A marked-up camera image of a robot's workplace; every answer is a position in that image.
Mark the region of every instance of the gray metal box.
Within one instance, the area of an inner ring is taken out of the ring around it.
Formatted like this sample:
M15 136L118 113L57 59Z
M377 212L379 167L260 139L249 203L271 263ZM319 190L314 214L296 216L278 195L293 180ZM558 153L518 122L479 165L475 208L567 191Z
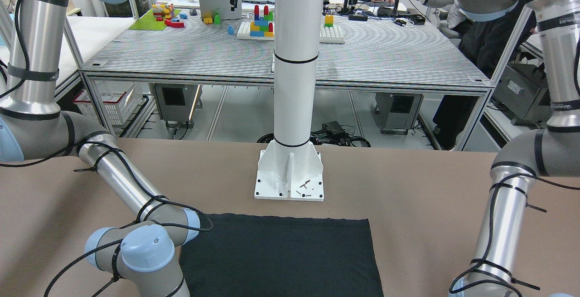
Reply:
M191 122L201 97L201 85L149 84L155 95L159 116L166 122Z
M506 67L493 97L516 115L518 121L547 121L551 117L550 93L544 72L534 65Z
M422 94L376 93L375 122L382 134L406 135L410 130L423 102Z

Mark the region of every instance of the green lego brick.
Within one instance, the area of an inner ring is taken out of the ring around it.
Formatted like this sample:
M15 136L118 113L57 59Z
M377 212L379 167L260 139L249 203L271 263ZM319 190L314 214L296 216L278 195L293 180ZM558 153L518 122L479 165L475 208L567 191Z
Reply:
M174 14L179 15L181 10L174 9ZM158 22L153 17L153 10L149 10L145 15L141 16L129 29L134 30L164 30L167 27L165 20Z

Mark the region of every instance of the white plastic basket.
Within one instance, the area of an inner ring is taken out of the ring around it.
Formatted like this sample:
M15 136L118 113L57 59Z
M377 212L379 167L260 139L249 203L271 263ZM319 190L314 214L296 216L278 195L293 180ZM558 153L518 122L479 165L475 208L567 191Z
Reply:
M111 122L114 125L124 125L130 118L131 113L143 98L141 85L134 83L128 91L125 92L102 92L101 99ZM86 117L97 119L95 108L91 103L91 97L86 90L72 101L81 110L81 113Z

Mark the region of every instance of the blue lego brick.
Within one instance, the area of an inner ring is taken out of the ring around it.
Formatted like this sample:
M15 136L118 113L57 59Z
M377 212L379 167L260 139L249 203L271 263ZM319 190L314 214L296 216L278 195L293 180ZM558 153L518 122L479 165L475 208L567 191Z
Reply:
M267 20L255 20L254 21L254 24L256 26L266 26L267 27L268 26L268 23L269 22Z

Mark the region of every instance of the brown table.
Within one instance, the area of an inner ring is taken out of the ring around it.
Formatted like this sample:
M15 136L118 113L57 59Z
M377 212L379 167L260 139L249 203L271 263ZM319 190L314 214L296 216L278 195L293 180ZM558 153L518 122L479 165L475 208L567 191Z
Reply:
M214 213L368 218L386 297L445 297L472 258L494 154L322 146L325 202L256 200L260 144L120 140L169 198ZM133 220L96 173L73 157L25 169L0 168L0 295L41 296L52 276L83 253L100 227ZM580 185L579 179L560 183ZM528 297L580 296L580 192L538 184L514 276L542 287ZM110 279L83 261L51 296L90 296ZM136 296L121 280L103 296Z

